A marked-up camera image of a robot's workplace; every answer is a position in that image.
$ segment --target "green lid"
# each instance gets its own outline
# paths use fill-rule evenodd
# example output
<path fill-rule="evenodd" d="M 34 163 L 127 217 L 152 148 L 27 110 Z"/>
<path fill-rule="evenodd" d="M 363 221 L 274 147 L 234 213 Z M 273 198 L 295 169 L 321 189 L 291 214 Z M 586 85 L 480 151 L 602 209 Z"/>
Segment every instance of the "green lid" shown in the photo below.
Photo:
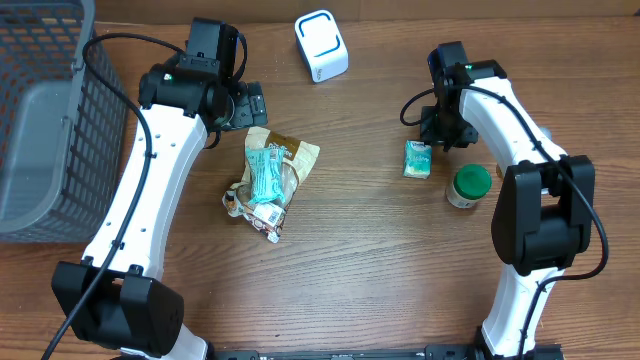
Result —
<path fill-rule="evenodd" d="M 453 179 L 453 186 L 463 198 L 478 200 L 491 189 L 491 175 L 480 165 L 465 165 Z"/>

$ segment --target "wooden tabletop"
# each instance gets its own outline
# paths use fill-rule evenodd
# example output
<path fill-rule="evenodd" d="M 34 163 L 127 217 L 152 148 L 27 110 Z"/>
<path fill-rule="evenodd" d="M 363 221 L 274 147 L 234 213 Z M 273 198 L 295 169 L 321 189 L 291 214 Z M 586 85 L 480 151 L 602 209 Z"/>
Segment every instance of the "wooden tabletop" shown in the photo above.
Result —
<path fill-rule="evenodd" d="M 567 359 L 637 359 L 640 352 L 640 18 L 398 21 L 340 24 L 346 74 L 313 85 L 292 24 L 250 24 L 244 79 L 260 81 L 269 128 L 320 146 L 297 192 L 282 240 L 271 244 L 221 204 L 242 175 L 246 131 L 223 134 L 187 179 L 169 233 L 163 282 L 185 299 L 185 323 L 218 349 L 294 351 L 416 348 L 467 343 L 488 315 L 502 263 L 490 221 L 500 188 L 474 210 L 444 198 L 456 168 L 496 162 L 480 141 L 435 151 L 428 180 L 402 177 L 403 149 L 418 129 L 403 104 L 431 87 L 426 58 L 461 40 L 472 61 L 496 59 L 540 126 L 597 169 L 595 207 L 611 258 L 595 279 L 558 284 L 537 332 Z M 188 26 L 101 25 L 184 44 Z M 129 94 L 170 54 L 134 40 L 106 47 Z M 417 104 L 410 119 L 419 114 Z M 124 155 L 128 156 L 134 121 Z M 591 270 L 599 240 L 570 274 Z M 50 290 L 60 260 L 86 244 L 0 245 L 0 359 L 40 358 L 63 320 Z M 56 359 L 115 352 L 68 333 Z"/>

